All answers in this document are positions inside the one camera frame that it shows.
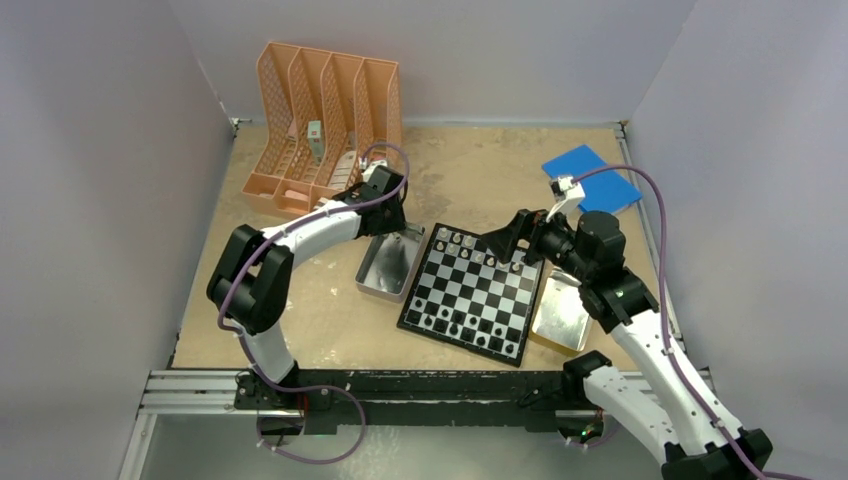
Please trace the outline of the black white chess board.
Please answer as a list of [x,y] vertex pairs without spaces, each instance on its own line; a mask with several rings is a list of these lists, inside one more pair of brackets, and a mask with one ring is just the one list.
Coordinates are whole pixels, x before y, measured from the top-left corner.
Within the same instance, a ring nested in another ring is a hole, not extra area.
[[[466,235],[476,238],[471,249]],[[478,234],[435,224],[396,326],[520,366],[544,272],[524,253],[518,247],[501,263]]]

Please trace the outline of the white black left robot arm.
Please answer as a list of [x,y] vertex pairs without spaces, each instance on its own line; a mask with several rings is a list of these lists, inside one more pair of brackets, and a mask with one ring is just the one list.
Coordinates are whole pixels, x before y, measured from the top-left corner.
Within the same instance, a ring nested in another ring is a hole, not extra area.
[[405,175],[379,165],[367,180],[309,214],[263,230],[241,225],[231,233],[206,295],[218,310],[218,328],[236,336],[261,379],[259,395],[272,408],[289,407],[303,390],[280,325],[293,272],[338,244],[405,229],[407,183]]

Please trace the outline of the aluminium frame rail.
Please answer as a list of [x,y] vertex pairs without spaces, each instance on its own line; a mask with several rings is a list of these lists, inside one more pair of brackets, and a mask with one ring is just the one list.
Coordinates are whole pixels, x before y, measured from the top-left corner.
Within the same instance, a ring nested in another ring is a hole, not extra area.
[[253,444],[255,421],[273,427],[301,419],[294,400],[247,395],[238,370],[153,370],[121,479],[281,479],[305,466]]

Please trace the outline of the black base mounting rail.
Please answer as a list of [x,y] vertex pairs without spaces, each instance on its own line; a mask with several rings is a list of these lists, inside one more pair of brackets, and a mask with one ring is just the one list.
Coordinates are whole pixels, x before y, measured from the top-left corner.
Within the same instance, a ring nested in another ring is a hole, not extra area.
[[597,409],[567,396],[561,380],[559,371],[304,369],[294,383],[303,391],[284,393],[243,371],[235,378],[234,406],[263,416],[302,414],[308,434],[361,424],[576,434]]

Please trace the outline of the orange plastic file organizer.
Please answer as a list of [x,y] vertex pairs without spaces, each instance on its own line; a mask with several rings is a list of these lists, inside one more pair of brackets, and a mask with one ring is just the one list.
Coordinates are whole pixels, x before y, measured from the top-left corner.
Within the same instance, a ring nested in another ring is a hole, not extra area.
[[[257,76],[268,135],[242,188],[254,211],[295,219],[361,181],[372,160],[403,169],[397,62],[271,42]],[[323,122],[320,165],[306,137],[312,120]]]

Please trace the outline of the green white small box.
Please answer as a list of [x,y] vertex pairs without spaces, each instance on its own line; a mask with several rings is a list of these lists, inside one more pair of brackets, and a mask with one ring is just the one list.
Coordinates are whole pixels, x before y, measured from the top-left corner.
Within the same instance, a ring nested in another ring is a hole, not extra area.
[[307,126],[307,142],[314,162],[320,165],[325,155],[324,128],[321,120],[312,120]]

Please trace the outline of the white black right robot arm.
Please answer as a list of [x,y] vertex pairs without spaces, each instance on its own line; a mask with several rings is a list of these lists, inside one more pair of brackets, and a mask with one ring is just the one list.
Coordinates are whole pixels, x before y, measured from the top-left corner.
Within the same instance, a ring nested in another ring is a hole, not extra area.
[[745,428],[688,361],[657,300],[626,267],[626,238],[615,216],[591,211],[570,227],[560,213],[522,209],[481,240],[503,263],[525,240],[525,263],[547,260],[575,278],[583,308],[651,388],[645,394],[631,386],[592,351],[563,366],[561,392],[569,404],[592,403],[612,415],[653,455],[665,479],[753,479],[763,471],[771,441],[762,430]]

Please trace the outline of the pink metal tin box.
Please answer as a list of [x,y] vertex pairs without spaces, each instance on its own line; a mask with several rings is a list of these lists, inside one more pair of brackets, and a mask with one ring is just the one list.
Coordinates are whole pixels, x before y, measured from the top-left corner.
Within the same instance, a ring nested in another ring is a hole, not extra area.
[[355,276],[357,289],[402,303],[410,291],[427,240],[426,228],[413,223],[405,230],[374,237]]

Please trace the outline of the blue notebook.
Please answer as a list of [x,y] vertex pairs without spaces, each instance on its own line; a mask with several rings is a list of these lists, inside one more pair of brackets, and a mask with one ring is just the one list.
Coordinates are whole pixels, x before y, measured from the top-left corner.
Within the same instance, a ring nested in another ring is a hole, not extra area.
[[[607,163],[588,145],[581,145],[543,163],[541,169],[549,178],[578,177],[605,166]],[[579,204],[582,212],[618,214],[642,199],[642,193],[615,171],[595,174],[581,184],[586,194]]]

